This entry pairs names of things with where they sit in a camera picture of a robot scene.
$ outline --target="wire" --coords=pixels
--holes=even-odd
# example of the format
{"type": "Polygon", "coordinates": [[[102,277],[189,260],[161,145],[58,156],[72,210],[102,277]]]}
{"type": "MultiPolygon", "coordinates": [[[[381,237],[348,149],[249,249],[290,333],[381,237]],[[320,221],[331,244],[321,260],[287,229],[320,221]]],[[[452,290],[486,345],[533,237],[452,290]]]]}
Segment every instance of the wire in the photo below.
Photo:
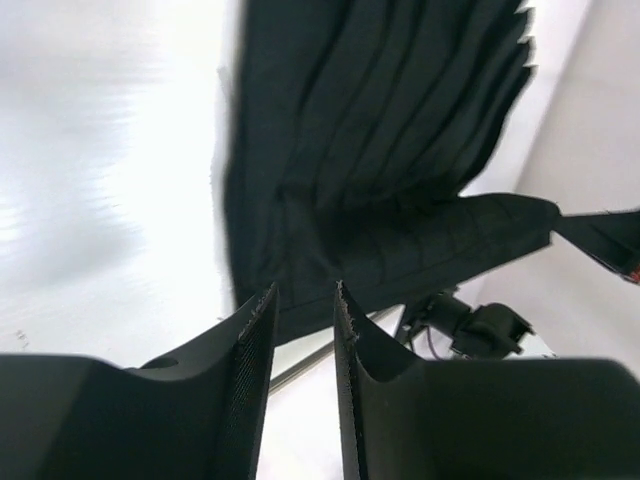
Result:
{"type": "Polygon", "coordinates": [[[436,352],[436,347],[433,345],[433,338],[431,338],[430,325],[427,325],[427,343],[429,344],[429,350],[431,351],[431,355],[433,355],[433,358],[435,358],[436,360],[444,360],[444,358],[438,355],[438,352],[436,352]]]}

